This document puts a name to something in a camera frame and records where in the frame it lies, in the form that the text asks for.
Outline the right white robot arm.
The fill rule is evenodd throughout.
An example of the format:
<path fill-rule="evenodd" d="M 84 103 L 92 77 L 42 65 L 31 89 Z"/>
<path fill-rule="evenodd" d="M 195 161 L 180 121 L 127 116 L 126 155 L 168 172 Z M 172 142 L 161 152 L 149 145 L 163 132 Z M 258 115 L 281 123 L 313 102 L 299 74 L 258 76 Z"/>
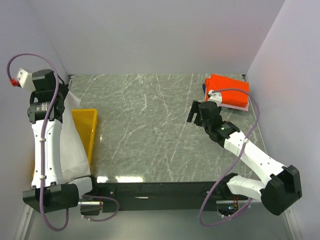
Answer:
<path fill-rule="evenodd" d="M 240 129 L 224 121 L 221 108 L 213 101 L 193 101 L 187 122 L 203 127 L 209 138 L 223 149 L 237 156 L 257 176 L 258 180 L 242 177 L 227 170 L 208 191 L 208 200 L 219 187 L 222 198 L 235 195 L 260 200 L 273 215 L 279 216 L 302 197 L 299 170 L 274 160 L 252 143 Z"/>

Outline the white t shirt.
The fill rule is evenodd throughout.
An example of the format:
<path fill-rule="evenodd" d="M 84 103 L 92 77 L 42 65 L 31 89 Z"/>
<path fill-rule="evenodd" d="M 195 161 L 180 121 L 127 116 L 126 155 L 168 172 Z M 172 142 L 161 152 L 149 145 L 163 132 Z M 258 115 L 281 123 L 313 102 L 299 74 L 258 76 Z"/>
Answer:
<path fill-rule="evenodd" d="M 90 174 L 90 166 L 85 148 L 76 129 L 72 110 L 78 109 L 81 100 L 68 92 L 64 100 L 60 135 L 60 163 L 63 179 L 71 182 L 76 178 Z"/>

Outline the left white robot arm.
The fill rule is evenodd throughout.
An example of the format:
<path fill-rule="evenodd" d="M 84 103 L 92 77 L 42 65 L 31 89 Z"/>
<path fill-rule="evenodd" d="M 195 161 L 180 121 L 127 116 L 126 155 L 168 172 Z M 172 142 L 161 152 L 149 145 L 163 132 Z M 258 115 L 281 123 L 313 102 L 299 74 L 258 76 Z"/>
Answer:
<path fill-rule="evenodd" d="M 100 188 L 92 183 L 88 157 L 76 129 L 72 108 L 76 100 L 68 86 L 56 83 L 54 72 L 43 69 L 26 80 L 31 87 L 27 115 L 35 144 L 31 189 L 23 201 L 37 212 L 76 207 L 84 196 L 96 200 Z"/>

